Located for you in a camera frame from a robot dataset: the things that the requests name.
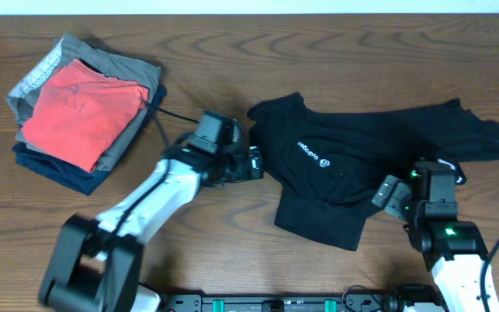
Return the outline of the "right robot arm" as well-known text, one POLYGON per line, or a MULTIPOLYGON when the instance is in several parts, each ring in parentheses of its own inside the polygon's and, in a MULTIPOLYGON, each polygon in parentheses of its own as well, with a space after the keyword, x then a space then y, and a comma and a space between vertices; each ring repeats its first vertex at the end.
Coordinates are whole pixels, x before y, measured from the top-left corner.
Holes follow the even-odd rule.
POLYGON ((434 285, 397 287, 383 311, 497 311, 489 252, 478 227, 460 221, 456 187, 464 182, 443 160, 419 161, 402 178, 385 177, 372 204, 404 222, 434 285))

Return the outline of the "black polo shirt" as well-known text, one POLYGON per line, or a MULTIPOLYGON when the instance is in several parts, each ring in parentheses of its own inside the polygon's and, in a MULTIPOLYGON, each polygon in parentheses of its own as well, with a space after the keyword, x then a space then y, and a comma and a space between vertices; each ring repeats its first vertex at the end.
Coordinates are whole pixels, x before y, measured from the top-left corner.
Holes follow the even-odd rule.
POLYGON ((291 94, 248 113, 252 145, 282 185, 275 225, 306 239, 355 251, 366 219, 379 211, 386 176, 409 173, 421 158, 499 160, 499 123, 480 120, 459 99, 404 110, 324 114, 291 94))

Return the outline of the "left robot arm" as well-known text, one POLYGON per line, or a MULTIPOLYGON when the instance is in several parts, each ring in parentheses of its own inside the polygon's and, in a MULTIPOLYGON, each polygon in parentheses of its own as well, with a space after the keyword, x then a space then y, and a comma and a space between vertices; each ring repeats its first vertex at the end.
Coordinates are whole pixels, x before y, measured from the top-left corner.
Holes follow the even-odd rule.
POLYGON ((161 297, 139 283, 146 244, 201 189, 263 176, 256 146, 208 154, 172 146, 152 174, 113 208, 62 226, 38 293, 54 311, 156 311, 161 297))

